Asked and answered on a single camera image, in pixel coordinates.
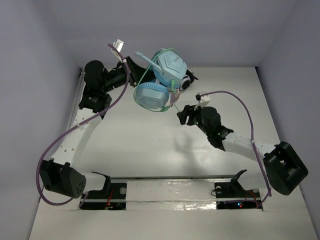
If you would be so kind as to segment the light blue headphones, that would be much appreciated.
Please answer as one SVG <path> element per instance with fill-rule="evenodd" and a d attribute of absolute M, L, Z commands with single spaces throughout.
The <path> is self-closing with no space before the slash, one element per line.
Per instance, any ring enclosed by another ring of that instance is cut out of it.
<path fill-rule="evenodd" d="M 134 101 L 150 112 L 166 112 L 180 97 L 187 64 L 173 48 L 162 48 L 151 59 L 138 51 L 134 54 L 148 62 L 134 90 Z"/>

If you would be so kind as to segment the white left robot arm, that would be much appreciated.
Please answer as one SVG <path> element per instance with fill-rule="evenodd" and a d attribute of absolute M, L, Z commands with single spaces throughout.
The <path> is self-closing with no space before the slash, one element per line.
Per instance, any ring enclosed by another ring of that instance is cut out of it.
<path fill-rule="evenodd" d="M 145 68 L 127 56 L 116 67 L 107 70 L 99 60 L 88 62 L 81 77 L 85 83 L 81 100 L 70 129 L 59 136 L 46 150 L 54 145 L 58 149 L 46 160 L 41 156 L 36 169 L 36 186 L 41 198 L 46 201 L 43 189 L 70 200 L 79 198 L 86 187 L 86 177 L 72 165 L 81 158 L 93 131 L 102 122 L 107 110 L 111 109 L 124 95 L 123 92 L 112 100 L 110 92 L 119 87 L 136 87 Z"/>

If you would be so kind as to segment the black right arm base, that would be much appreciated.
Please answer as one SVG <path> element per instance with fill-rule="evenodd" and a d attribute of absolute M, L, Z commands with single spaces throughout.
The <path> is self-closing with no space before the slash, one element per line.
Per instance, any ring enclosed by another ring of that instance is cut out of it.
<path fill-rule="evenodd" d="M 238 182 L 240 176 L 247 170 L 241 170 L 227 182 L 216 182 L 210 195 L 216 199 L 218 210 L 261 209 L 261 195 L 259 190 L 244 190 Z"/>

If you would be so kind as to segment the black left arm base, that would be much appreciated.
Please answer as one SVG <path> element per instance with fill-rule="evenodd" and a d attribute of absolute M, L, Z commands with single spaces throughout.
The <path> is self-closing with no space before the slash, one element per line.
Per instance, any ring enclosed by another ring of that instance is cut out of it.
<path fill-rule="evenodd" d="M 126 210 L 127 183 L 109 183 L 101 190 L 91 190 L 80 199 L 81 210 Z"/>

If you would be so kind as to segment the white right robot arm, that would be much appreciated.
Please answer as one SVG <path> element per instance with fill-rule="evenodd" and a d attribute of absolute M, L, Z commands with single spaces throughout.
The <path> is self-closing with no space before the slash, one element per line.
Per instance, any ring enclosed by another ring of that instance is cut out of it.
<path fill-rule="evenodd" d="M 309 174 L 289 143 L 263 143 L 238 135 L 222 124 L 214 107 L 185 105 L 176 115 L 181 125 L 197 126 L 214 148 L 258 162 L 269 186 L 282 195 L 290 195 Z"/>

